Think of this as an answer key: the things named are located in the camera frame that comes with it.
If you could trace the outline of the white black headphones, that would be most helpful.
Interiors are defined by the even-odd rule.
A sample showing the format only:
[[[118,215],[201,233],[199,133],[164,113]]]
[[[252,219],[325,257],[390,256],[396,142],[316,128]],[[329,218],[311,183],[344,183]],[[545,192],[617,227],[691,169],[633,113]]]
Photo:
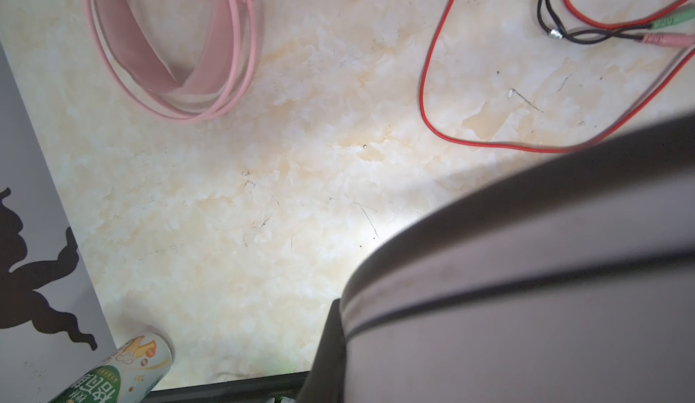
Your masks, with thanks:
[[[428,216],[358,267],[341,318],[347,402],[693,401],[693,117]]]

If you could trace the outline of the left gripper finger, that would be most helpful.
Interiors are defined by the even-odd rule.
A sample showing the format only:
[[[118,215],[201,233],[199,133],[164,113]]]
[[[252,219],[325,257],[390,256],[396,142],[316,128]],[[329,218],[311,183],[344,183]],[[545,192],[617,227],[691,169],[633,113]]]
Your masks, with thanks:
[[[311,370],[296,399],[298,403],[344,401],[347,349],[340,315],[340,299],[330,306]]]

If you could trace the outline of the pink headphones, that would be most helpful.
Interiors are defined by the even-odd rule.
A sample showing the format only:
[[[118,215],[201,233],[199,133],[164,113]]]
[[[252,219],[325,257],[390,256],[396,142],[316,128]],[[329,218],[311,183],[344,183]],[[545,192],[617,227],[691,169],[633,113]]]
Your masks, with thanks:
[[[212,0],[206,42],[197,66],[183,80],[161,61],[127,0],[86,0],[95,42],[141,88],[154,95],[213,95],[233,88],[242,46],[240,4],[254,0]]]

